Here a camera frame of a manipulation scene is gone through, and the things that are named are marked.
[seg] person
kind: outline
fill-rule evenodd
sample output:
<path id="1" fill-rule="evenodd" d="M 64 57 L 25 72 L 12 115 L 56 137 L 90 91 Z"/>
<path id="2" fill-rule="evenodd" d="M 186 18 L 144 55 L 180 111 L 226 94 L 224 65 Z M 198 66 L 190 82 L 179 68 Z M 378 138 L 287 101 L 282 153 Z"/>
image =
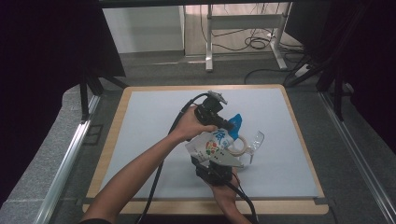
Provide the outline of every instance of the person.
<path id="1" fill-rule="evenodd" d="M 82 217 L 80 224 L 116 223 L 121 209 L 145 184 L 166 156 L 179 144 L 202 132 L 214 132 L 214 125 L 202 125 L 194 115 L 195 106 L 191 106 L 181 117 L 176 128 L 164 139 L 147 149 L 125 165 L 106 186 L 97 194 L 93 203 Z M 236 171 L 232 183 L 237 186 Z M 236 193 L 227 186 L 211 186 L 214 199 L 223 214 L 231 223 L 250 223 L 237 209 Z"/>

